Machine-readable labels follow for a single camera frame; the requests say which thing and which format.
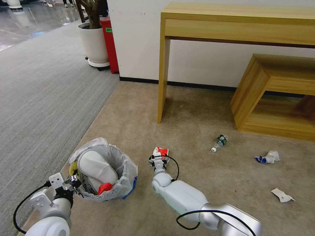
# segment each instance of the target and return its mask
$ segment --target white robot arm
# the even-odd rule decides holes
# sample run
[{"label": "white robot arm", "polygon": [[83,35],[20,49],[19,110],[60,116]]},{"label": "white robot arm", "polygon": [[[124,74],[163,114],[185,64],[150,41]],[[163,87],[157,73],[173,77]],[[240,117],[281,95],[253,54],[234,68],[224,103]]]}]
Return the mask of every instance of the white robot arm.
[{"label": "white robot arm", "polygon": [[261,223],[254,217],[229,204],[212,205],[202,192],[177,180],[178,176],[174,180],[165,170],[168,158],[160,153],[149,158],[148,163],[155,168],[152,188],[180,214],[177,223],[181,217],[198,222],[193,228],[179,223],[183,228],[196,229],[201,223],[210,230],[219,230],[221,236],[261,235]]},{"label": "white robot arm", "polygon": [[49,177],[42,187],[52,186],[56,192],[53,194],[47,189],[36,192],[30,202],[36,210],[40,211],[41,220],[34,224],[27,232],[18,227],[16,223],[16,212],[26,197],[16,208],[13,215],[15,227],[25,236],[69,236],[70,235],[70,215],[73,205],[73,193],[81,185],[77,177],[71,176],[64,179],[61,173],[56,173]]}]

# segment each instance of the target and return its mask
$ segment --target wooden bench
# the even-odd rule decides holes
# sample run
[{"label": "wooden bench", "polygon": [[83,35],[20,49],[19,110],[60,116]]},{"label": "wooden bench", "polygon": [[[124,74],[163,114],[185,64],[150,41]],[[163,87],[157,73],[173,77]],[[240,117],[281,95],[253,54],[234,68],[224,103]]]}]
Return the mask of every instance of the wooden bench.
[{"label": "wooden bench", "polygon": [[[265,91],[305,97],[261,99]],[[231,108],[240,131],[315,141],[315,58],[254,54]]]}]

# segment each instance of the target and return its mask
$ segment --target plastic trash bag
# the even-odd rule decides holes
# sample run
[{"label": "plastic trash bag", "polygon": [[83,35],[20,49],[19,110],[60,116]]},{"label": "plastic trash bag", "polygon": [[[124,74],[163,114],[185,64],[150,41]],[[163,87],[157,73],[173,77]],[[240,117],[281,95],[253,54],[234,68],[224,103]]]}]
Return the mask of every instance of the plastic trash bag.
[{"label": "plastic trash bag", "polygon": [[103,202],[117,198],[125,199],[136,187],[138,166],[116,146],[107,143],[104,138],[96,138],[75,151],[69,160],[69,174],[72,175],[76,170],[79,156],[89,149],[94,150],[103,156],[103,158],[117,172],[118,180],[111,190],[104,191],[100,195],[95,195],[91,192],[87,176],[81,173],[79,179],[82,182],[82,185],[77,189],[78,194],[82,195],[85,199],[96,202]]}]

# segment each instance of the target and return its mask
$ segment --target red trash can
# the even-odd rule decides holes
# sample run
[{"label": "red trash can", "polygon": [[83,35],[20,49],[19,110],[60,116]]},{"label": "red trash can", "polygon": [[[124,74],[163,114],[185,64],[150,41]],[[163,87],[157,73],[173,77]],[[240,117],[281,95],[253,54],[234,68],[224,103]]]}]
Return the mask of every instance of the red trash can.
[{"label": "red trash can", "polygon": [[104,39],[109,59],[109,65],[111,67],[111,72],[114,74],[115,72],[119,72],[118,68],[118,61],[117,61],[117,54],[116,54],[116,48],[114,43],[114,37],[113,37],[113,31],[112,31],[112,25],[111,20],[109,17],[106,17],[104,20],[99,21],[104,33]]}]

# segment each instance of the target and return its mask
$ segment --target black baseboard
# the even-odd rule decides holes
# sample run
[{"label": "black baseboard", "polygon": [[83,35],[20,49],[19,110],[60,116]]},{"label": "black baseboard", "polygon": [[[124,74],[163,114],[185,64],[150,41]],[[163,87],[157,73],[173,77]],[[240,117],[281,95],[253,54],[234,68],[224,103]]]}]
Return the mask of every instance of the black baseboard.
[{"label": "black baseboard", "polygon": [[[129,81],[129,82],[138,82],[138,83],[147,83],[147,84],[158,84],[158,80],[151,80],[151,79],[139,79],[139,78],[130,78],[130,77],[121,77],[121,76],[119,77],[119,79],[120,79],[120,81]],[[212,90],[220,90],[220,91],[232,91],[232,92],[236,90],[236,87],[192,84],[192,83],[183,83],[183,82],[174,82],[174,81],[168,81],[167,85],[178,86],[178,87],[197,88],[197,89],[212,89]],[[303,94],[273,92],[273,91],[266,91],[264,93],[264,95],[295,97],[295,98],[304,97]]]}]

